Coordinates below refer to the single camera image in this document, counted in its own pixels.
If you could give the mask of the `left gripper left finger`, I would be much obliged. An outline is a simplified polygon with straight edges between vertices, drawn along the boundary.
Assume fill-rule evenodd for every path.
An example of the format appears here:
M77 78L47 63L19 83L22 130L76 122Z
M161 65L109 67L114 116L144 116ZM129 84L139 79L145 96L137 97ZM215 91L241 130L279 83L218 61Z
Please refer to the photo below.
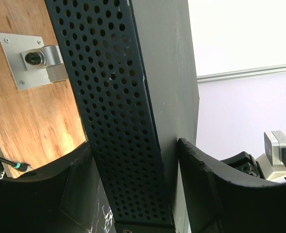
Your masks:
M113 233L88 143L13 179L0 175L0 233Z

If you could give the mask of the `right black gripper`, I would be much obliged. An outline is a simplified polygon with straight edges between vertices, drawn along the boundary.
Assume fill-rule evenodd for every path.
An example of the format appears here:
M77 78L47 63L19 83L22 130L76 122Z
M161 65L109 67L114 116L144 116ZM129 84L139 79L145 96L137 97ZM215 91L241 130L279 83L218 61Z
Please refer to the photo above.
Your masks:
M243 173L262 179L263 172L260 164L254 159L253 156L246 153L245 151L222 160L223 163L233 167Z

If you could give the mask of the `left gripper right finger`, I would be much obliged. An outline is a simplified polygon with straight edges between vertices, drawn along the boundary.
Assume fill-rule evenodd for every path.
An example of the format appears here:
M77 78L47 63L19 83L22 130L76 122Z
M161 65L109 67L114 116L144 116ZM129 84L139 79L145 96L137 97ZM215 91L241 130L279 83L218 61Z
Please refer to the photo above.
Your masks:
M286 233L286 182L248 175L178 141L179 164L194 233Z

